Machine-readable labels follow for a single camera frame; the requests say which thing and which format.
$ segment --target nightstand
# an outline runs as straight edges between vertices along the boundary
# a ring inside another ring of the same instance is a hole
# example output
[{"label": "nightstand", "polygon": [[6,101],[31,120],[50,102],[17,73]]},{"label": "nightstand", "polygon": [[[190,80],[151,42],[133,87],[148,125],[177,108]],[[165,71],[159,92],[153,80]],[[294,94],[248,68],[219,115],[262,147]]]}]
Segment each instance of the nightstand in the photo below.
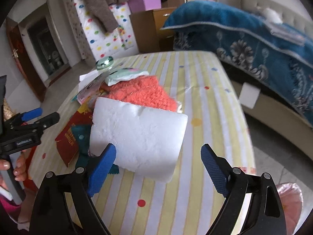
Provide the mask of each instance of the nightstand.
[{"label": "nightstand", "polygon": [[141,11],[130,15],[140,53],[173,50],[175,32],[160,30],[175,7]]}]

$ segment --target table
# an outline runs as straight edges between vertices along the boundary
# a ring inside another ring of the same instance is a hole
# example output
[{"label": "table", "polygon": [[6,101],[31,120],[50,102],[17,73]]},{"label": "table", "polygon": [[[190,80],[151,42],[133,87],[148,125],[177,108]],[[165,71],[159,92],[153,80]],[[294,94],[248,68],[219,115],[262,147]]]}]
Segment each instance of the table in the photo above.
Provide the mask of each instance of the table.
[{"label": "table", "polygon": [[[210,52],[180,51],[142,54],[118,59],[115,64],[148,70],[160,85],[183,104],[188,115],[186,133],[170,183],[155,182],[128,170],[108,175],[92,200],[112,235],[205,234],[217,216],[224,198],[214,189],[200,158],[209,143],[231,166],[255,174],[255,161],[247,124],[233,87],[217,57]],[[78,109],[71,102],[77,87],[59,108],[60,122],[42,136],[29,176],[39,187],[48,171],[74,170],[77,158],[67,168],[59,156],[55,137]],[[79,223],[71,196],[66,194],[74,222]],[[234,228],[238,234],[248,209],[245,201]]]}]

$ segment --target bed frame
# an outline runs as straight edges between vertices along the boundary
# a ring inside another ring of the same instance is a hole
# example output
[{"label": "bed frame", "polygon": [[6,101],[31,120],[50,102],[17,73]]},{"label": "bed frame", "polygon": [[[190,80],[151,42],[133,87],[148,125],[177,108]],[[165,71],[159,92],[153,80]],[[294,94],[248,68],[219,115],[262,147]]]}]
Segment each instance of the bed frame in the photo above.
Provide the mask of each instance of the bed frame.
[{"label": "bed frame", "polygon": [[[313,38],[313,23],[281,4],[271,0],[240,0],[240,8],[244,11],[256,12],[256,6],[274,9],[281,14],[285,23]],[[232,84],[239,95],[242,82],[232,80]],[[278,132],[313,160],[312,126],[290,106],[268,95],[266,93],[268,91],[271,90],[263,91],[261,88],[261,94],[254,108],[249,109],[243,106],[244,112]]]}]

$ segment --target metal screw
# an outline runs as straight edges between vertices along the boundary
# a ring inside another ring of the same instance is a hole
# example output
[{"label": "metal screw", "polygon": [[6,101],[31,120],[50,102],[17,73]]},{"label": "metal screw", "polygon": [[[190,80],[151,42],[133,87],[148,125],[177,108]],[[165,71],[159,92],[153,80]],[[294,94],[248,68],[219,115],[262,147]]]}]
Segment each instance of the metal screw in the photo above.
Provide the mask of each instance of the metal screw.
[{"label": "metal screw", "polygon": [[46,178],[51,178],[53,176],[53,172],[49,171],[47,174],[46,174]]},{"label": "metal screw", "polygon": [[233,168],[233,172],[235,174],[240,174],[241,173],[241,170],[239,168]]},{"label": "metal screw", "polygon": [[268,174],[268,173],[264,173],[263,176],[264,176],[266,179],[270,179],[270,178],[271,178],[271,175]]},{"label": "metal screw", "polygon": [[83,173],[84,170],[85,170],[85,169],[84,169],[83,167],[78,167],[78,168],[76,169],[76,173],[78,173],[78,174]]}]

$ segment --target blue blanket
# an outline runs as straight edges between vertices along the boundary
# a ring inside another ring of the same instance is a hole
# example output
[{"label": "blue blanket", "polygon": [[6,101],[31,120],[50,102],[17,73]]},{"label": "blue blanket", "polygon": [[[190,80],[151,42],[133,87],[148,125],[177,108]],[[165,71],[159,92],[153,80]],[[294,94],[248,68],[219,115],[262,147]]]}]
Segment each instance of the blue blanket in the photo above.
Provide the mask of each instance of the blue blanket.
[{"label": "blue blanket", "polygon": [[301,40],[296,44],[273,35],[259,16],[202,0],[177,8],[163,29],[177,32],[175,50],[216,53],[278,93],[313,125],[313,41],[306,35],[280,25],[286,36]]}]

